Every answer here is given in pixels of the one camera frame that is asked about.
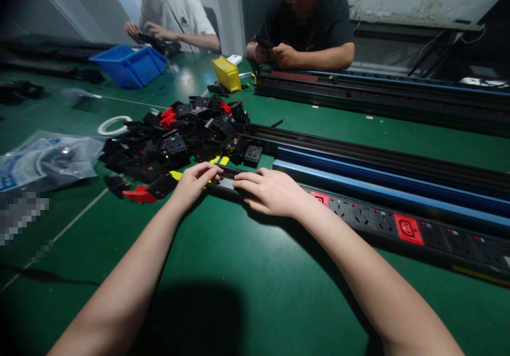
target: black t-shirt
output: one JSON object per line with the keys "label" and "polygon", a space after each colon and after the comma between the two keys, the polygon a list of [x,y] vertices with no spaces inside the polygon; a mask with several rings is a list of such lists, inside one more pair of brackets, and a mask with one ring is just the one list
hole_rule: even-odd
{"label": "black t-shirt", "polygon": [[351,43],[349,3],[347,0],[318,0],[308,25],[298,25],[290,4],[286,0],[273,0],[257,36],[268,38],[275,45],[288,44],[300,52]]}

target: pile of socket modules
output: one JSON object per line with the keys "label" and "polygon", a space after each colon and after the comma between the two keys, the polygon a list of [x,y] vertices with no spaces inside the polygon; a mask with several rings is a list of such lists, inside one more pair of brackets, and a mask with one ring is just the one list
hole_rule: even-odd
{"label": "pile of socket modules", "polygon": [[[196,162],[227,156],[241,164],[250,148],[241,138],[249,122],[242,102],[227,104],[217,95],[190,97],[189,104],[178,101],[164,113],[151,109],[142,121],[125,122],[127,132],[109,138],[99,157],[107,169],[145,185],[131,191],[120,176],[105,177],[105,182],[119,198],[156,202],[177,185],[169,172],[188,165],[191,156]],[[258,164],[253,148],[250,166]]]}

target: yellow plastic container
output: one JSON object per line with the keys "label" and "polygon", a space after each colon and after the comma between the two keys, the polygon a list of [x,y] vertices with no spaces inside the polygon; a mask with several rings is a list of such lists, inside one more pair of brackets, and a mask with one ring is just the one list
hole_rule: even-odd
{"label": "yellow plastic container", "polygon": [[239,70],[225,57],[221,56],[212,61],[216,77],[221,85],[227,88],[230,93],[241,90],[241,80],[239,79]]}

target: roll of tape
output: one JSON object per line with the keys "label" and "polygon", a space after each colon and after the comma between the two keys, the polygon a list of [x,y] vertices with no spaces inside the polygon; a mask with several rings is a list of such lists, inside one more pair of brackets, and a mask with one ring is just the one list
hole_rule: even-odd
{"label": "roll of tape", "polygon": [[112,126],[115,122],[120,122],[120,121],[125,121],[125,122],[129,122],[129,121],[132,121],[132,119],[128,116],[118,116],[118,117],[113,117],[113,118],[110,118],[108,121],[105,121],[101,124],[100,127],[97,128],[97,132],[101,135],[119,135],[119,134],[122,134],[124,133],[125,131],[128,130],[128,127],[127,126],[123,126],[121,127],[120,129],[117,129],[117,130],[114,130],[114,131],[106,131],[106,129],[108,129],[110,126]]}

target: white t-shirt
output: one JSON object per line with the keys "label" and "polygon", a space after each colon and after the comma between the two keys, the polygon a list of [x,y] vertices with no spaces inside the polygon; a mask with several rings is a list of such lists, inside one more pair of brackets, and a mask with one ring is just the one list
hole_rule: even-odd
{"label": "white t-shirt", "polygon": [[[184,31],[186,35],[216,35],[200,0],[142,0],[141,13],[138,28],[144,33],[147,33],[145,23],[152,21],[172,32]],[[182,50],[191,51],[188,44],[181,42],[181,46]],[[193,51],[198,52],[199,48],[193,47]]]}

